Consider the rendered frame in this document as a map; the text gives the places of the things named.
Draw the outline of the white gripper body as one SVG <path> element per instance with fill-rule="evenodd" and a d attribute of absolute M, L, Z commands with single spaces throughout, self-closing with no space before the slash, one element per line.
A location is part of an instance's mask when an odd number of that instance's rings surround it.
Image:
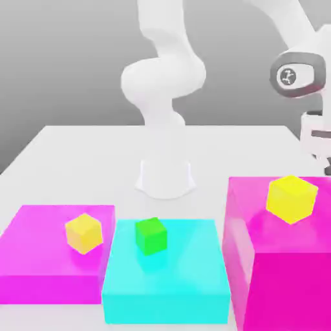
<path fill-rule="evenodd" d="M 331 128 L 325 128 L 321 112 L 305 112 L 301 116 L 300 141 L 312 155 L 331 157 Z"/>

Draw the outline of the small yellow cube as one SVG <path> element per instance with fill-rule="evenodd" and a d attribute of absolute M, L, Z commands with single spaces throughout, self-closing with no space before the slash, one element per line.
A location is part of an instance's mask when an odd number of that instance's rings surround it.
<path fill-rule="evenodd" d="M 266 210 L 287 224 L 309 217 L 319 188 L 302 178 L 289 175 L 269 183 Z"/>

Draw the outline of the small green cube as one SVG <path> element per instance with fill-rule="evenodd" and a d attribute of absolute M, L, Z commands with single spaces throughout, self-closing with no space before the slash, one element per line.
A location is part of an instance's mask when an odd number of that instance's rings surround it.
<path fill-rule="evenodd" d="M 167 249 L 167 229 L 158 217 L 136 222 L 135 239 L 145 256 Z"/>

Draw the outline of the small orange cube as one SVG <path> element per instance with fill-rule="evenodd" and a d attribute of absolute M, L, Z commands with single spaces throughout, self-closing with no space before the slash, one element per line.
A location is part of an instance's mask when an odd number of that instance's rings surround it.
<path fill-rule="evenodd" d="M 67 244 L 82 255 L 86 255 L 103 244 L 101 222 L 83 213 L 65 224 Z"/>

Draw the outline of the large pink box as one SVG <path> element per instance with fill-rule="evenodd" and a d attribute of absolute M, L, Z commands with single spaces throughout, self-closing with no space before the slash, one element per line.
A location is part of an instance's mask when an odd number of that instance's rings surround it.
<path fill-rule="evenodd" d="M 268 177 L 231 177 L 222 253 L 238 331 L 331 331 L 331 179 L 313 213 L 287 224 L 265 208 Z"/>

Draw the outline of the large cyan box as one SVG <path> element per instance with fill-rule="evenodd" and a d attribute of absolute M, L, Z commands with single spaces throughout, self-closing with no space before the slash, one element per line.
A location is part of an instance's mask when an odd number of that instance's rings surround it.
<path fill-rule="evenodd" d="M 164 219 L 168 247 L 145 256 L 119 220 L 102 291 L 107 324 L 226 324 L 230 288 L 212 219 Z"/>

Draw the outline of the large magenta box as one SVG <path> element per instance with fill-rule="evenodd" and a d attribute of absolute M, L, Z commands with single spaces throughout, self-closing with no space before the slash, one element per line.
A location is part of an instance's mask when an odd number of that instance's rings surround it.
<path fill-rule="evenodd" d="M 82 214 L 100 222 L 103 237 L 86 254 L 65 229 Z M 0 304 L 100 304 L 115 227 L 112 205 L 21 206 L 0 235 Z"/>

